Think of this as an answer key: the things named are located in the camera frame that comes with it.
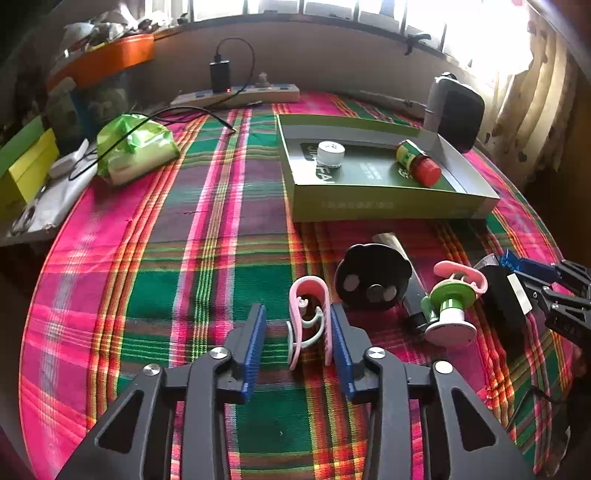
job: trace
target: open cardboard box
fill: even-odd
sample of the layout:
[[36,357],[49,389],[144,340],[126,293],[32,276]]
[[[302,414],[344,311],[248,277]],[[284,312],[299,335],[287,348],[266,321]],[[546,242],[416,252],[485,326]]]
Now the open cardboard box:
[[35,198],[46,182],[51,165],[60,155],[52,129],[40,134],[30,147],[24,148],[24,153],[10,166],[7,166],[8,163],[4,164],[4,168],[0,166],[0,220],[15,219]]
[[[376,120],[329,115],[277,115],[285,188],[296,222],[391,218],[484,218],[499,196],[436,133]],[[412,140],[440,167],[432,188],[408,177],[394,148]],[[345,146],[339,168],[317,165],[315,148]]]

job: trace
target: plastic bag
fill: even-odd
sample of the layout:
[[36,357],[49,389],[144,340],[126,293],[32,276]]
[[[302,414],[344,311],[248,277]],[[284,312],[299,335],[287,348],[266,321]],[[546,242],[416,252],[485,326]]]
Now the plastic bag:
[[[99,157],[145,119],[144,115],[126,113],[105,125],[96,137]],[[178,156],[172,132],[150,120],[99,160],[98,174],[112,185],[123,185]]]

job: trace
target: red cap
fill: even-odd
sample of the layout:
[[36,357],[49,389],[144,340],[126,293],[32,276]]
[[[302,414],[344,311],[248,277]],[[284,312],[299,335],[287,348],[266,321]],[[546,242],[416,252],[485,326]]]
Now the red cap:
[[441,169],[432,159],[424,158],[413,168],[413,177],[426,187],[432,187],[441,178]]

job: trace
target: yellow label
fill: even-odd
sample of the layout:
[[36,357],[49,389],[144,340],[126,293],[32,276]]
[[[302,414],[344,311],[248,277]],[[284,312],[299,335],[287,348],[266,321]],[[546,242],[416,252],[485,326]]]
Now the yellow label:
[[402,142],[396,150],[396,160],[409,171],[410,164],[418,155],[424,155],[424,153],[410,140]]

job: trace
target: white bottle cap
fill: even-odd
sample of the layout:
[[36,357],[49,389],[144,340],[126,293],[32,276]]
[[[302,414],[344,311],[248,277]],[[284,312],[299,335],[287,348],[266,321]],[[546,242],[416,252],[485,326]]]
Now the white bottle cap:
[[325,141],[318,144],[318,153],[316,155],[318,165],[329,168],[340,167],[344,156],[345,148],[340,143]]

